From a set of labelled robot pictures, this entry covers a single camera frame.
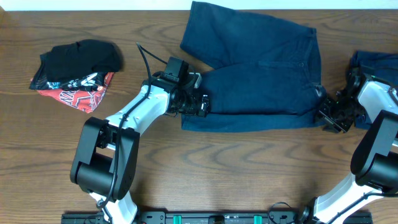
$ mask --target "white wall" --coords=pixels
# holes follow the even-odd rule
[[[0,0],[6,11],[189,10],[192,0]],[[398,0],[205,0],[232,9],[398,9]]]

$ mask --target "denim shorts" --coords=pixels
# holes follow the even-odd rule
[[[245,132],[308,128],[326,92],[314,28],[263,14],[192,2],[181,49],[214,68],[202,74],[206,118],[182,129]]]

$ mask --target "folded clothing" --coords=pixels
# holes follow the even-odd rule
[[[350,69],[367,66],[374,69],[374,76],[398,85],[398,54],[387,54],[379,52],[355,52],[350,61]],[[365,114],[355,119],[357,128],[369,129],[372,121]]]
[[[317,32],[272,16],[192,2],[181,49],[213,71],[200,90],[206,118],[182,116],[182,129],[244,132],[307,128],[326,96]]]
[[[65,91],[57,90],[37,90],[41,95],[51,96],[59,102],[68,106],[82,110],[86,113],[93,112],[103,99],[106,89],[111,82],[113,72],[109,72],[104,77],[104,86],[99,86],[97,91]]]
[[[89,74],[85,77],[67,80],[64,82],[49,82],[47,79],[47,74],[45,72],[46,68],[46,54],[40,55],[40,68],[33,77],[29,88],[31,90],[54,90],[62,89],[69,91],[83,90],[83,91],[97,91],[99,86],[104,85],[104,78],[108,74],[107,72],[95,72]]]
[[[82,40],[61,45],[45,54],[44,72],[49,82],[68,82],[95,72],[118,72],[121,59],[109,42]]]

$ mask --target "folded black shirt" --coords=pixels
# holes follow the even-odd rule
[[[63,82],[49,82],[45,72],[45,68],[47,66],[45,59],[47,54],[48,53],[40,55],[40,68],[36,72],[29,85],[31,90],[63,89],[68,91],[97,91],[99,86],[104,86],[104,79],[108,74],[107,72],[95,72],[81,78]]]
[[[100,40],[53,47],[44,60],[49,82],[67,82],[95,72],[118,72],[121,68],[121,59],[113,44]]]

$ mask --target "green connector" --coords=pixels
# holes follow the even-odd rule
[[[255,215],[254,216],[254,224],[262,224],[262,216]]]
[[[173,224],[182,224],[182,217],[181,215],[175,215],[173,217]]]

